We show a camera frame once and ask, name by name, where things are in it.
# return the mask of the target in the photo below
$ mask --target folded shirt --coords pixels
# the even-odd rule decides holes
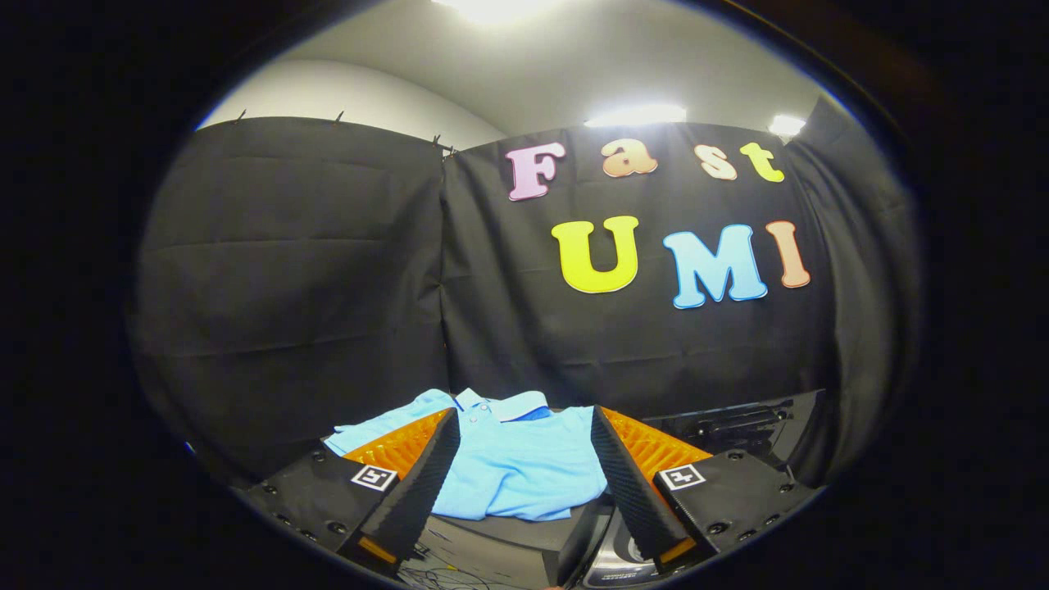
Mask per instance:
[[[325,442],[344,456],[435,412],[455,408],[459,447],[432,512],[479,521],[568,519],[607,487],[591,444],[593,406],[551,412],[540,392],[505,400],[465,389],[429,389],[411,403],[356,425],[336,426]]]

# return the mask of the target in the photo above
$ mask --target white wall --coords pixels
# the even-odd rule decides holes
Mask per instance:
[[[406,80],[334,61],[287,60],[256,71],[199,128],[254,117],[308,117],[389,129],[455,149],[506,138],[463,107]]]

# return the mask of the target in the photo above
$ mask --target black curtain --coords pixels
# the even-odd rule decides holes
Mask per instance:
[[[197,131],[138,258],[130,326],[154,407],[259,478],[334,424],[447,387],[440,181],[432,144],[363,125]]]
[[[836,277],[834,337],[840,391],[822,422],[823,450],[807,469],[833,478],[856,461],[899,408],[925,344],[924,214],[900,163],[872,131],[820,99],[786,146],[828,244]],[[817,457],[828,471],[817,468]]]

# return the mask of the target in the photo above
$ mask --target black fabric backdrop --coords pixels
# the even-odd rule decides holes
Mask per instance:
[[[650,173],[612,177],[601,147],[640,140],[658,161]],[[506,153],[560,142],[566,155],[544,196],[512,202]],[[782,183],[763,180],[740,148],[757,142],[773,153]],[[734,181],[708,175],[693,153],[720,147]],[[770,134],[719,125],[571,128],[487,144],[445,163],[442,304],[453,388],[505,397],[535,388],[559,406],[601,404],[636,418],[722,407],[833,386],[833,276],[812,207]],[[561,275],[551,229],[595,226],[596,270],[616,266],[604,219],[633,215],[639,269],[613,293],[587,294]],[[812,280],[780,283],[783,265],[770,222],[796,226]],[[768,294],[759,299],[673,307],[671,233],[693,232],[716,252],[722,229],[745,224]]]
[[[339,422],[446,387],[441,152],[361,125],[199,130],[141,247],[133,345],[198,454],[262,477]]]
[[[840,138],[854,123],[827,105],[813,115],[807,143],[787,149],[719,125],[580,127],[487,144],[443,165],[429,142],[356,124],[272,118],[205,128],[173,164],[141,248],[129,315],[143,387],[228,481],[265,477],[333,425],[429,387],[495,398],[539,389],[555,406],[596,403],[636,418],[828,388],[830,416],[801,469],[818,483],[832,457],[838,467],[855,458],[889,407],[893,371],[905,364],[893,357],[906,323],[895,312],[919,285],[917,268],[893,270],[914,253],[904,193],[826,153],[819,129]],[[601,147],[623,138],[643,142],[658,168],[608,176]],[[506,153],[552,142],[568,154],[548,194],[510,201]],[[740,153],[751,142],[773,153],[784,182],[762,178]],[[699,144],[721,148],[737,177],[707,174]],[[873,164],[874,153],[853,155]],[[639,219],[637,276],[613,293],[576,291],[552,228],[594,224],[592,260],[608,270],[617,256],[602,223],[617,215]],[[795,225],[809,285],[780,283],[765,230],[775,220]],[[716,251],[733,224],[753,230],[767,295],[708,294],[699,308],[676,308],[663,238],[689,231]]]

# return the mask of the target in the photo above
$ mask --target blue letter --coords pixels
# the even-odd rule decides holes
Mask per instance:
[[[678,232],[664,237],[663,246],[673,252],[678,264],[679,293],[673,298],[673,307],[687,310],[698,308],[707,300],[700,293],[697,277],[703,281],[714,301],[721,301],[729,273],[732,273],[732,288],[728,290],[728,296],[732,300],[765,297],[769,289],[757,276],[754,251],[750,248],[753,233],[749,226],[726,227],[722,230],[716,256],[692,232]]]

